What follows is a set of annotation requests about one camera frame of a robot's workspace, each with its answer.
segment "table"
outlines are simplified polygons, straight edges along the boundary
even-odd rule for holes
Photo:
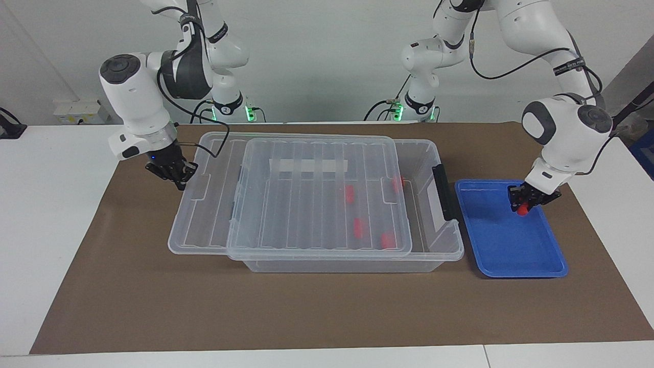
[[[0,367],[315,366],[649,367],[654,342],[436,346],[256,352],[158,352],[24,356],[116,168],[106,139],[117,126],[32,126],[0,141]],[[654,321],[654,183],[613,140],[593,175],[570,186],[650,324]]]

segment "wall socket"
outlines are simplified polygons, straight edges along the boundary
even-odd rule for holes
[[[99,101],[59,101],[54,116],[66,125],[107,124],[111,119]]]

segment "blue tray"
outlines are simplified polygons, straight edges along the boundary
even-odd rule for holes
[[[459,180],[456,195],[480,271],[492,278],[558,278],[568,274],[540,206],[511,211],[508,185],[522,181]]]

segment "box handle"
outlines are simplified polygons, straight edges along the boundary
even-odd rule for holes
[[[432,167],[432,172],[434,173],[434,181],[436,182],[436,190],[438,191],[438,199],[441,202],[443,217],[446,221],[450,221],[455,218],[455,210],[454,200],[449,190],[447,174],[445,173],[445,166],[438,164]]]

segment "white wall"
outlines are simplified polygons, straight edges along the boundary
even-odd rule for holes
[[[654,36],[640,49],[607,87],[607,111],[618,114],[642,90],[654,81]],[[638,112],[645,119],[654,119],[654,103]]]
[[[56,98],[77,96],[0,0],[0,106],[27,124],[57,124]]]
[[[180,34],[174,21],[152,16],[138,0],[1,2],[82,99],[105,101],[97,69],[106,58],[167,50]],[[394,97],[406,76],[400,51],[405,44],[432,35],[436,3],[222,0],[220,6],[230,31],[252,50],[250,63],[235,71],[243,90],[266,109],[269,120],[310,121],[359,120],[374,102]],[[651,0],[553,3],[605,84],[654,33]],[[475,60],[485,73],[503,72],[527,59],[503,44],[495,13],[482,13],[477,27]],[[5,52],[7,42],[0,37],[0,103],[27,123],[52,122],[43,106],[45,100],[61,98],[62,91],[52,83],[40,83],[33,63]],[[515,120],[527,102],[558,92],[545,62],[499,81],[476,77],[468,62],[442,69],[439,76],[441,121]],[[12,88],[8,91],[5,85]],[[43,106],[27,108],[6,94],[38,96]],[[173,117],[187,119],[177,113]]]

